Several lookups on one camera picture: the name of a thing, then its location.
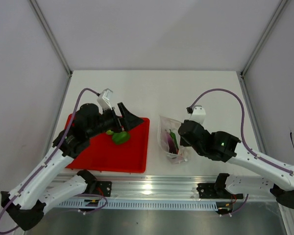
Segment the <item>light green round vegetable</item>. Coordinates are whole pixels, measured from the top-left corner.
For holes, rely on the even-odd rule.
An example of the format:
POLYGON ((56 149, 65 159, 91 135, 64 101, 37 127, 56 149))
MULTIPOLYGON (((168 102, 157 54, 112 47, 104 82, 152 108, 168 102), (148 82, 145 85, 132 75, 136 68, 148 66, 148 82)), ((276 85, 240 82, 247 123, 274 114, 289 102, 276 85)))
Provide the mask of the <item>light green round vegetable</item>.
POLYGON ((109 136, 111 136, 111 135, 114 134, 114 132, 113 132, 112 130, 108 130, 108 131, 106 132, 106 134, 109 135, 109 136))

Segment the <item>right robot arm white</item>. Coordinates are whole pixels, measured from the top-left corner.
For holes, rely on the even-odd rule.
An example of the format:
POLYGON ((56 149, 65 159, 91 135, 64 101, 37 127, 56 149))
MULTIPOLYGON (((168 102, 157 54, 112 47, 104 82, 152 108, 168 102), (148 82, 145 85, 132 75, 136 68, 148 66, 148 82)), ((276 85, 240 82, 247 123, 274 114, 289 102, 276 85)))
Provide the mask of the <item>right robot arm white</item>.
POLYGON ((257 174, 236 176, 220 173, 214 183, 218 198, 233 194, 273 195, 276 201, 294 209, 294 165, 277 161, 261 152, 253 152, 236 136, 227 132, 209 133, 202 125, 185 120, 178 129, 180 143, 212 161, 241 166, 257 174))

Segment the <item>green bell pepper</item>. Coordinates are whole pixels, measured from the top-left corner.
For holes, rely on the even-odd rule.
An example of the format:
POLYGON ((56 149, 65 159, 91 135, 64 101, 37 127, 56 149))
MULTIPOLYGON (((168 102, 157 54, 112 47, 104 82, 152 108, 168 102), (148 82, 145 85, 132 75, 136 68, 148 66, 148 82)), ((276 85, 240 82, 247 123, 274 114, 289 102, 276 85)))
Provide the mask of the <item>green bell pepper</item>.
POLYGON ((130 139, 130 134, 126 131, 114 133, 112 135, 112 142, 116 145, 124 144, 130 139))

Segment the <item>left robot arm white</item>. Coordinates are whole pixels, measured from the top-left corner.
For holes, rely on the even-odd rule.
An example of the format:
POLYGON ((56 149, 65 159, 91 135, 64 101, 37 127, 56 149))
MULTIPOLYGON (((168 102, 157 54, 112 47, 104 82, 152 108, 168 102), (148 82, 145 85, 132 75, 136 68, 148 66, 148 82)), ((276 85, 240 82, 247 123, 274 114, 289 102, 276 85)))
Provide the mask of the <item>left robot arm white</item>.
POLYGON ((88 170, 80 170, 62 185, 48 189, 54 178, 85 149, 93 137, 107 131, 119 133, 141 125, 142 118, 118 103, 121 115, 114 108, 99 111, 93 103, 75 107, 66 129, 53 141, 47 155, 35 169, 13 190, 1 191, 1 206, 18 228, 28 231, 35 227, 47 212, 61 202, 80 194, 93 195, 97 179, 88 170))

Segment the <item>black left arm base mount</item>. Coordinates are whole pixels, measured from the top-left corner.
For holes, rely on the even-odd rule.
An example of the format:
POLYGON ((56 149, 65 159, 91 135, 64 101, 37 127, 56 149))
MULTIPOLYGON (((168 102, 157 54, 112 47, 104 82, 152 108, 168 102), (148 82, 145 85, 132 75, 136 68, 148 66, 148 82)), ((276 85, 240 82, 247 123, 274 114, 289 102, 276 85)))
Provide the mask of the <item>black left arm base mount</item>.
POLYGON ((111 191, 112 191, 111 181, 99 181, 88 170, 80 170, 77 173, 77 175, 81 176, 86 183, 86 189, 82 192, 82 194, 97 194, 104 197, 111 196, 111 191))

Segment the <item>purple eggplant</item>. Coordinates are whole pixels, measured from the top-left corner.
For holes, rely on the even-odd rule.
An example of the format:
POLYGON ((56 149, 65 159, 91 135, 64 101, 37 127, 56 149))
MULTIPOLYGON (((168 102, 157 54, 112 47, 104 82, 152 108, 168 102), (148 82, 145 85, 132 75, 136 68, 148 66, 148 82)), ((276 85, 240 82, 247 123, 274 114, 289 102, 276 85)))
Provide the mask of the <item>purple eggplant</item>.
POLYGON ((171 130, 169 132, 166 131, 166 138, 167 138, 167 143, 169 146, 169 152, 172 154, 177 154, 178 153, 178 145, 176 142, 175 133, 172 132, 171 130))

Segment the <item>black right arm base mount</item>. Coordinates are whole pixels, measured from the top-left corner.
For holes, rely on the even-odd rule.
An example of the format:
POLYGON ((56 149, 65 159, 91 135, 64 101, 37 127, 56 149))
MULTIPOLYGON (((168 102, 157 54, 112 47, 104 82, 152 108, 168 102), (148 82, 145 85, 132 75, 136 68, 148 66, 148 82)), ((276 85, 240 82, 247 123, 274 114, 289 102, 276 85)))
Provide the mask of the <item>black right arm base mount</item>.
POLYGON ((228 192, 226 180, 230 175, 228 173, 220 173, 214 183, 199 183, 197 191, 201 199, 243 199, 243 194, 232 194, 228 192))

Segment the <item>green chili pepper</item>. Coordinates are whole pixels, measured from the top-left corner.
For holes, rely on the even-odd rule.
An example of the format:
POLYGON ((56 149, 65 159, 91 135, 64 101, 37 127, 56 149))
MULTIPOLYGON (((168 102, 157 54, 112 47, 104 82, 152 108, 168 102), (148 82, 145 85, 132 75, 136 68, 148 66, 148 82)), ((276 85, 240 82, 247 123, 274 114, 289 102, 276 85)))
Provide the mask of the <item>green chili pepper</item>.
POLYGON ((170 135, 170 138, 168 140, 168 144, 169 144, 170 153, 178 154, 179 148, 178 148, 176 135, 172 130, 169 131, 169 135, 170 135))

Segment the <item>clear zip top bag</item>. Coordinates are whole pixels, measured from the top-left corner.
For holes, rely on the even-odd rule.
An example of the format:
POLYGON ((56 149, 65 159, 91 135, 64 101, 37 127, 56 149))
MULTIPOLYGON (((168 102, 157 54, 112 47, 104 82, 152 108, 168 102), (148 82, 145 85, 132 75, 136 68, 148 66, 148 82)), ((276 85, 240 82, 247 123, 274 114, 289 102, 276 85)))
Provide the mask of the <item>clear zip top bag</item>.
POLYGON ((178 120, 159 116, 158 144, 171 164, 189 161, 190 150, 180 145, 178 129, 182 123, 178 120))

